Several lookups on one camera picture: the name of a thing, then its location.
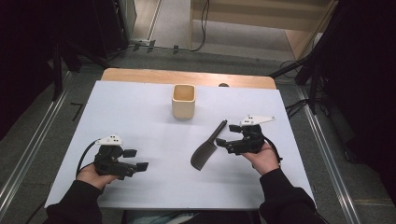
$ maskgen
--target floor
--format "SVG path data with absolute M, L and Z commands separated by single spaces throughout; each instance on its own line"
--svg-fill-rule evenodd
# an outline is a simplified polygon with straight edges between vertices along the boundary
M 186 49 L 188 47 L 189 3 L 190 1 L 162 0 L 150 39 L 146 36 L 137 37 L 137 40 L 155 40 L 156 47 L 172 49 L 174 45 L 178 45 L 181 49 Z M 198 46 L 202 37 L 200 21 L 195 21 L 194 27 L 193 45 Z M 157 50 L 148 54 L 140 49 L 136 52 L 123 52 L 111 64 L 125 68 L 175 69 L 265 76 L 292 60 L 294 57 L 283 30 L 209 22 L 206 28 L 205 46 L 199 53 L 181 52 L 172 56 L 172 50 Z M 14 186 L 17 191 L 8 195 L 12 201 L 6 204 L 7 210 L 3 209 L 2 204 L 1 223 L 24 222 L 45 200 L 78 125 L 78 119 L 73 119 L 78 111 L 77 104 L 87 102 L 94 82 L 100 79 L 102 73 L 103 70 L 100 67 L 89 63 L 83 66 L 79 74 L 65 76 L 65 78 L 70 78 L 70 84 L 64 93 L 61 109 L 57 111 L 54 119 L 48 120 L 50 128 L 43 130 L 45 137 L 37 146 L 31 146 L 30 142 L 35 136 L 36 127 L 40 125 L 41 120 L 46 117 L 51 108 L 51 87 L 37 97 L 34 104 L 0 142 L 0 148 L 4 153 L 4 156 L 0 158 L 2 200 L 4 186 L 10 180 L 12 173 L 15 173 L 14 168 L 20 158 L 23 158 L 23 152 L 26 149 L 32 151 L 31 148 L 37 147 L 33 155 L 34 159 L 26 161 L 29 169 L 25 174 L 20 174 L 23 179 Z M 307 89 L 307 87 L 294 85 L 292 78 L 296 74 L 296 71 L 290 71 L 285 76 L 276 79 L 276 85 L 285 105 L 298 101 L 301 98 L 299 90 Z M 318 108 L 316 118 L 330 146 L 335 166 L 347 189 L 346 193 L 353 202 L 352 208 L 356 209 L 356 211 L 346 211 L 342 202 L 339 201 L 335 190 L 337 186 L 330 175 L 329 167 L 324 162 L 322 151 L 318 146 L 318 137 L 315 136 L 309 121 L 309 110 L 303 109 L 290 120 L 290 124 L 301 150 L 304 167 L 311 182 L 319 212 L 331 223 L 396 223 L 396 209 L 376 173 L 364 164 L 348 162 L 331 120 L 321 112 L 320 108 Z M 121 211 L 104 209 L 103 212 L 105 223 L 120 223 Z M 358 219 L 346 217 L 347 214 L 356 214 Z M 31 223 L 41 223 L 45 216 L 45 210 L 40 209 Z

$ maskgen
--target person's left hand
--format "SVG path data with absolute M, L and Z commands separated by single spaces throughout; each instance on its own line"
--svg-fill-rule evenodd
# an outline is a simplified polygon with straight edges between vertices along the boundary
M 110 184 L 111 181 L 117 178 L 118 177 L 116 175 L 97 174 L 93 164 L 82 169 L 77 176 L 77 180 L 84 181 L 100 190 L 102 190 L 106 184 Z

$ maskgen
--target spatula handle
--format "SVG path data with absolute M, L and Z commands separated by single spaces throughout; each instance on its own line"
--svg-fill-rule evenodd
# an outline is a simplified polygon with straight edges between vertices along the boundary
M 208 142 L 214 142 L 215 139 L 219 136 L 220 132 L 223 130 L 225 125 L 227 124 L 227 119 L 221 122 L 219 127 L 210 135 L 210 137 L 207 139 Z

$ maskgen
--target black spatula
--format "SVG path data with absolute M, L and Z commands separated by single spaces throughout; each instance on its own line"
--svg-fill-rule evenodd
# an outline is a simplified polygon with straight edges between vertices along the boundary
M 224 121 L 221 122 L 219 127 L 210 135 L 210 137 L 202 143 L 192 154 L 191 157 L 191 165 L 197 169 L 201 170 L 209 157 L 213 154 L 213 152 L 216 150 L 216 145 L 214 144 L 215 139 L 219 136 L 221 130 L 225 127 L 227 124 L 227 120 L 225 119 Z

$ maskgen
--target white plastic part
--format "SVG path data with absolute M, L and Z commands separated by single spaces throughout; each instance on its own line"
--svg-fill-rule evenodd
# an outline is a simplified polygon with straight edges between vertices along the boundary
M 122 139 L 118 135 L 113 134 L 96 140 L 96 144 L 102 146 L 122 146 Z
M 275 117 L 264 117 L 264 116 L 253 116 L 253 115 L 247 115 L 240 123 L 239 126 L 253 126 L 256 124 L 264 123 L 264 122 L 269 122 L 275 120 Z

